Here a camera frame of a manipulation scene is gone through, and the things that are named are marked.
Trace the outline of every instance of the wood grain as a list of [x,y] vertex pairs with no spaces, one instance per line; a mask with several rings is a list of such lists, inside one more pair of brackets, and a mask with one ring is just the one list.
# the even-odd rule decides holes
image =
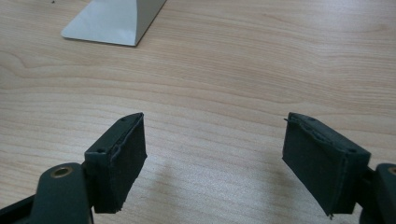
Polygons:
[[62,39],[88,1],[0,1],[0,207],[118,118],[148,159],[96,223],[358,223],[281,160],[290,111],[396,162],[396,2],[168,0],[137,48]]

